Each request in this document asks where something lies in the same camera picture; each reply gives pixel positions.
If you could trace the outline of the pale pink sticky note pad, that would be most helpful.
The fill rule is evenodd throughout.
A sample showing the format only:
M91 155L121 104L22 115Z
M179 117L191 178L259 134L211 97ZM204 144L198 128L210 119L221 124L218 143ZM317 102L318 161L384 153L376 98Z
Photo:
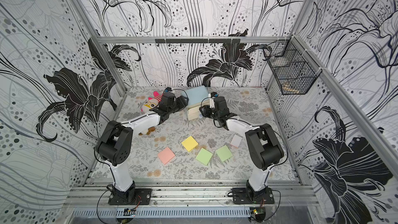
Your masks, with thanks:
M230 142L230 145L235 147L235 148L238 148L240 146L242 140L243 140L243 138L241 136L234 135L233 138L232 138L232 141Z

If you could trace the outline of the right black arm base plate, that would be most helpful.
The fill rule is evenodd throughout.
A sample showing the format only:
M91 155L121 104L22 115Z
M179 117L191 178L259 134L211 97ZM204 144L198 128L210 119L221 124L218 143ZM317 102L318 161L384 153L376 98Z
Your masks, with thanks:
M268 205L275 203L273 192L269 187L260 191L253 191L250 188L232 188L227 196L231 197L236 205Z

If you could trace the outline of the blue wooden drawer box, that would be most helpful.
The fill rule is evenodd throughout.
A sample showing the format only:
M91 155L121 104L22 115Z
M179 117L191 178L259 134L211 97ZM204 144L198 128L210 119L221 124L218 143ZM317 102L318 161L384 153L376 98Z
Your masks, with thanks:
M188 98L188 106L185 108L185 113L189 121L200 117L201 106L210 104L210 93L205 86L184 90L181 95Z

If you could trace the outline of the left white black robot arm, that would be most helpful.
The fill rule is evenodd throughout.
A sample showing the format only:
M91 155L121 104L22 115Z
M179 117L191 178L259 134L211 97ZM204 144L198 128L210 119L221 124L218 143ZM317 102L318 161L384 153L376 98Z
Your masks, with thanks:
M109 205L149 204L152 190L136 192L136 185L126 161L131 152L133 136L162 124L169 119L170 114L186 108L188 102L189 97L184 91L181 96L176 97L171 88L166 88L160 103L147 113L123 122L112 120L107 124L94 153L99 155L100 163L109 166L113 176Z

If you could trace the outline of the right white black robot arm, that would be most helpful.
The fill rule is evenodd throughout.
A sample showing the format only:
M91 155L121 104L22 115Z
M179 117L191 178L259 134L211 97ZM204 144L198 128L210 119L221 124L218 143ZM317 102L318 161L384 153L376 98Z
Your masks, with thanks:
M231 113L222 96L211 97L210 101L212 105L201 105L202 116L217 122L218 127L235 132L247 142L254 169L243 189L246 200L252 203L266 200L272 193L268 187L271 171L285 156L275 131L269 124L255 125Z

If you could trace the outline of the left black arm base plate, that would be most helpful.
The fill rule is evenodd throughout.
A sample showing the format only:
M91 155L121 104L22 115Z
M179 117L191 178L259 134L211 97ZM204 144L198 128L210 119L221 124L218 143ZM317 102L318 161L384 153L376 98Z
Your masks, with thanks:
M152 189L139 188L128 189L122 192L118 189L113 189L108 200L109 205L149 205L152 195Z

